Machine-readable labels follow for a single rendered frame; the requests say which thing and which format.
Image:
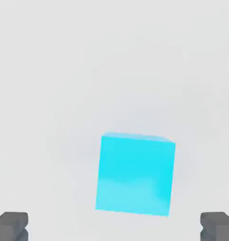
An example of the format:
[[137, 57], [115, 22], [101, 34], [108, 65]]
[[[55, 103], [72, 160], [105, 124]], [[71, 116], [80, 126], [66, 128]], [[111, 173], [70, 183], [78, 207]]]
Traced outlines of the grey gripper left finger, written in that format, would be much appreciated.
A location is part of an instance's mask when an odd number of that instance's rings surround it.
[[0, 241], [28, 241], [26, 212], [4, 212], [0, 216]]

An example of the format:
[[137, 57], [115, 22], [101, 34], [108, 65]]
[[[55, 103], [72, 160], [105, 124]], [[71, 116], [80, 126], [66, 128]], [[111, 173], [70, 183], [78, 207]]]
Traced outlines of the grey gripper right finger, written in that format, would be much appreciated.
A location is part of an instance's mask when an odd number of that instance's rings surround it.
[[225, 212], [203, 212], [200, 241], [229, 241], [229, 216]]

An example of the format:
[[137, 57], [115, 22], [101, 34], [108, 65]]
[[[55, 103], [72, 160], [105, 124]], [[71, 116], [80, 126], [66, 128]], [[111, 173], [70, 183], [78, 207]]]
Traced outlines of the small cyan cube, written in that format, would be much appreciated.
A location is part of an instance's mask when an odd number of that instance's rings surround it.
[[157, 136], [101, 138], [96, 210], [169, 216], [175, 143]]

